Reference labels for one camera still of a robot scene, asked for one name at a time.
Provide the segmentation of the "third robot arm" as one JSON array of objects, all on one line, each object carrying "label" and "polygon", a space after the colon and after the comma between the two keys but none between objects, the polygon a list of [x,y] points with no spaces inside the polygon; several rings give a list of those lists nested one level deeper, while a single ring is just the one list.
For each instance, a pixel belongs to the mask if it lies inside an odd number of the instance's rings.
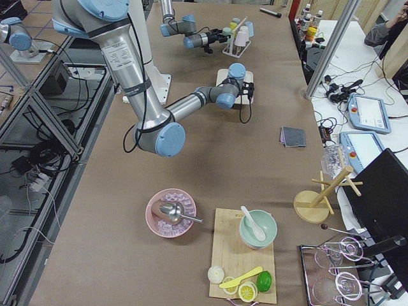
[{"label": "third robot arm", "polygon": [[1,43],[14,49],[10,58],[15,63],[39,64],[45,57],[18,17],[1,21]]}]

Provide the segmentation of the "person grey sleeve forearm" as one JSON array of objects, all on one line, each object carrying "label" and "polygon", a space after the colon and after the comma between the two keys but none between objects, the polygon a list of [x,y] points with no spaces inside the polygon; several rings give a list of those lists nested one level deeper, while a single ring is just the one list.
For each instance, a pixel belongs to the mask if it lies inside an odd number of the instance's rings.
[{"label": "person grey sleeve forearm", "polygon": [[387,42],[390,27],[386,23],[376,24],[366,35],[364,44],[370,47],[383,45]]}]

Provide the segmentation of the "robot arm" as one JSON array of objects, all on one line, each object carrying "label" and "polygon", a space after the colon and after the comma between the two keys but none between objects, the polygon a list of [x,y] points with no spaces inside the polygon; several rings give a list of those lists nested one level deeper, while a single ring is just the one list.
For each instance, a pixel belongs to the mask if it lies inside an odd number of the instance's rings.
[{"label": "robot arm", "polygon": [[215,42],[226,43],[231,38],[230,30],[209,29],[203,33],[197,30],[193,14],[184,15],[180,20],[177,20],[170,0],[161,1],[161,10],[163,16],[163,23],[160,26],[161,34],[164,37],[184,35],[183,44],[187,49],[201,47],[206,53],[212,54],[211,44]]},{"label": "robot arm", "polygon": [[234,63],[218,86],[199,87],[194,92],[163,107],[145,69],[140,36],[129,14],[129,1],[52,1],[54,29],[68,36],[97,43],[114,79],[138,117],[133,133],[135,145],[162,157],[177,155],[186,132],[180,119],[214,103],[230,109],[238,97],[251,97],[254,84],[244,80],[246,68]]}]

